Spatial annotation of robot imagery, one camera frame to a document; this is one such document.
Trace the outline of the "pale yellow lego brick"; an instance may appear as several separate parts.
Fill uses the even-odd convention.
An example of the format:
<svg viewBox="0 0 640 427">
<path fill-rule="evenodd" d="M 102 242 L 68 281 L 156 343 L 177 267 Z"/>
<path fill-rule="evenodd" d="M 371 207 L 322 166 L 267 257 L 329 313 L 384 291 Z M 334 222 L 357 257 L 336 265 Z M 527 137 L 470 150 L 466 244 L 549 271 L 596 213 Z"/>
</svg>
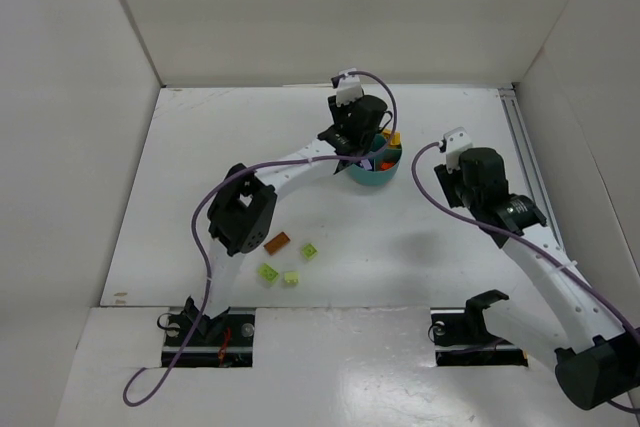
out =
<svg viewBox="0 0 640 427">
<path fill-rule="evenodd" d="M 284 273 L 283 281 L 287 286 L 296 286 L 299 284 L 299 273 L 297 271 L 287 271 Z"/>
</svg>

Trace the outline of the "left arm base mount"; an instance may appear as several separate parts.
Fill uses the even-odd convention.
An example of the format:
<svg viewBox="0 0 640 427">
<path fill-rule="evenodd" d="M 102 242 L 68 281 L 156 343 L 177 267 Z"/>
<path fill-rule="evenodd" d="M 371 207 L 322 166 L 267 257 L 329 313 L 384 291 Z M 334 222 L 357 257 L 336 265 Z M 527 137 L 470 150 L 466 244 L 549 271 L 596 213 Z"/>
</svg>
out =
<svg viewBox="0 0 640 427">
<path fill-rule="evenodd" d="M 198 313 L 192 299 L 181 311 L 171 310 L 156 319 L 164 333 L 161 365 L 168 367 Z M 250 368 L 253 365 L 256 310 L 229 308 L 211 319 L 204 315 L 175 363 L 176 368 Z"/>
</svg>

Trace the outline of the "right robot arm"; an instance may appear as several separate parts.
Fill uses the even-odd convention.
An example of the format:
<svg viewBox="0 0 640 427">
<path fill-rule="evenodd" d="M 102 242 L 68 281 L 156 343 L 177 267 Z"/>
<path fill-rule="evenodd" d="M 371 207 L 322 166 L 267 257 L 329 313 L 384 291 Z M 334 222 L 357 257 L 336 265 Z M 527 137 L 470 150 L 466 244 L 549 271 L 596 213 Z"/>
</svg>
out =
<svg viewBox="0 0 640 427">
<path fill-rule="evenodd" d="M 506 341 L 549 368 L 578 408 L 603 404 L 639 386 L 639 330 L 597 293 L 559 246 L 547 219 L 525 195 L 510 191 L 504 160 L 492 148 L 435 143 L 445 157 L 434 172 L 443 213 L 473 225 L 528 277 L 557 319 L 542 321 L 493 289 L 466 301 L 452 322 L 435 317 L 443 346 Z"/>
</svg>

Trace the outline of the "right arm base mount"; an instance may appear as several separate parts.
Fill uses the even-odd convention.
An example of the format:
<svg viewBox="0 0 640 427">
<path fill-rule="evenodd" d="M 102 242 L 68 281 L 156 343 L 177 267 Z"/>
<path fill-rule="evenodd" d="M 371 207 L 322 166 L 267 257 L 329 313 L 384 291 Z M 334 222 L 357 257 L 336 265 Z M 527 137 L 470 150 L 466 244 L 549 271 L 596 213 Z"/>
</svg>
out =
<svg viewBox="0 0 640 427">
<path fill-rule="evenodd" d="M 468 299 L 463 307 L 432 307 L 428 336 L 434 344 L 437 367 L 528 367 L 526 354 L 490 334 L 484 311 L 509 296 L 489 290 Z"/>
</svg>

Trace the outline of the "yellow orange lego brick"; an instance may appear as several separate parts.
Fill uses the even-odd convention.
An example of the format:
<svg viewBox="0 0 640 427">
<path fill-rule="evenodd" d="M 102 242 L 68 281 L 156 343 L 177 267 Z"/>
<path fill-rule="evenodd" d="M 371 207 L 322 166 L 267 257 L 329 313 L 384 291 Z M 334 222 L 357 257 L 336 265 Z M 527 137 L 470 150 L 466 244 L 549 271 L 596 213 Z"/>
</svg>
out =
<svg viewBox="0 0 640 427">
<path fill-rule="evenodd" d="M 398 131 L 392 132 L 391 130 L 385 129 L 382 135 L 390 148 L 397 149 L 401 147 L 401 134 Z"/>
</svg>

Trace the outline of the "dark brown lego piece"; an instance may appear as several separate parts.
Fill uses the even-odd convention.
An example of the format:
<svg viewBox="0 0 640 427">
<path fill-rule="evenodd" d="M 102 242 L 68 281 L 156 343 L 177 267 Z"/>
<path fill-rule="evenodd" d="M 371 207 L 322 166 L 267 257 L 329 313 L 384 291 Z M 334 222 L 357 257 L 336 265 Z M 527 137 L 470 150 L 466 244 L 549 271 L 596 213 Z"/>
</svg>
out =
<svg viewBox="0 0 640 427">
<path fill-rule="evenodd" d="M 290 241 L 290 237 L 285 232 L 280 232 L 264 244 L 264 249 L 270 256 L 273 256 L 286 247 Z"/>
</svg>

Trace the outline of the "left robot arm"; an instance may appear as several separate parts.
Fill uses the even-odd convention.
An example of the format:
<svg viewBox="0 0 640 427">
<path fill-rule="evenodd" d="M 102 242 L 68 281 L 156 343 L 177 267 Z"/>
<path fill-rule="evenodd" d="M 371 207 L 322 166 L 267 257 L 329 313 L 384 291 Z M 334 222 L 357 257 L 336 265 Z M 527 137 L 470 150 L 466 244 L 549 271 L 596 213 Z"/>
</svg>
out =
<svg viewBox="0 0 640 427">
<path fill-rule="evenodd" d="M 363 94 L 342 106 L 331 96 L 328 105 L 333 124 L 311 143 L 277 161 L 234 165 L 196 208 L 191 232 L 204 260 L 205 286 L 202 299 L 188 298 L 183 309 L 196 334 L 211 337 L 221 328 L 240 266 L 265 242 L 277 202 L 371 151 L 386 102 Z"/>
</svg>

